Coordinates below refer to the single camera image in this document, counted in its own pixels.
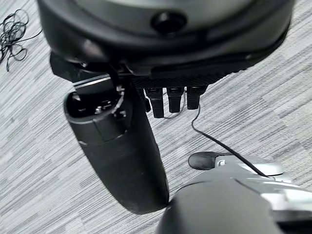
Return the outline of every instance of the black cable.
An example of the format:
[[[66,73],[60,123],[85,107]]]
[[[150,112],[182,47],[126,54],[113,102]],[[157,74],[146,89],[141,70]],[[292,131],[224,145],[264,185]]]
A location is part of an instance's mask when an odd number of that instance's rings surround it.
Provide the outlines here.
[[[227,151],[229,151],[231,154],[233,154],[234,156],[236,156],[238,159],[240,159],[243,163],[245,163],[247,166],[249,166],[251,169],[253,169],[258,175],[260,176],[264,176],[269,178],[267,175],[265,175],[263,172],[261,172],[259,169],[257,169],[251,162],[249,162],[247,159],[245,159],[242,155],[240,155],[239,153],[235,152],[234,150],[232,150],[230,147],[228,147],[227,145],[223,144],[222,142],[218,141],[217,139],[213,138],[212,136],[203,133],[202,131],[198,130],[197,128],[194,127],[194,122],[195,120],[197,120],[198,116],[200,114],[200,105],[198,107],[198,113],[196,115],[196,117],[193,119],[192,121],[192,128],[194,129],[194,131],[196,131],[197,133],[203,135],[204,137],[214,141],[215,143],[217,143],[218,145],[222,146],[224,149],[226,149]]]
[[[23,9],[16,10],[0,23],[0,65],[7,54],[9,54],[6,61],[7,71],[10,69],[10,58],[14,58],[16,61],[22,61],[26,58],[27,49],[20,45],[20,42],[33,39],[42,32],[42,30],[40,30],[36,35],[21,40],[25,35],[28,23],[29,15]]]

